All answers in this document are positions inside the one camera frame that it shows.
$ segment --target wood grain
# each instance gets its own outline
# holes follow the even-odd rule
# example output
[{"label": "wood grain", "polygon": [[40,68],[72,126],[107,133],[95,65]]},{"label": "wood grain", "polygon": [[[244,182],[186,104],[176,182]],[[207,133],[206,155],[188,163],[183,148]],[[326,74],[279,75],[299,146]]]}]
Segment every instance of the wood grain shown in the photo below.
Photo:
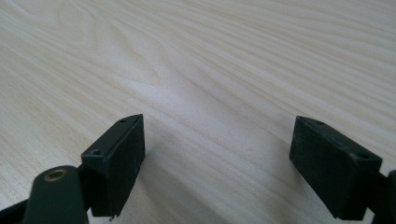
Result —
[{"label": "wood grain", "polygon": [[4,0],[0,64],[0,209],[138,113],[115,223],[348,223],[289,161],[296,115],[396,168],[395,1]]}]

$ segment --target light wood tabletop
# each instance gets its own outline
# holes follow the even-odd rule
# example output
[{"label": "light wood tabletop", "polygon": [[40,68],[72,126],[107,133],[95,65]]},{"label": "light wood tabletop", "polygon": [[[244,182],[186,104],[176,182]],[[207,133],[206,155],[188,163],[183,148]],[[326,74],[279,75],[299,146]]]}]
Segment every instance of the light wood tabletop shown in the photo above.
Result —
[{"label": "light wood tabletop", "polygon": [[0,209],[134,114],[147,157],[112,223],[349,223],[289,160],[297,115],[396,169],[393,0],[3,0],[0,64]]}]

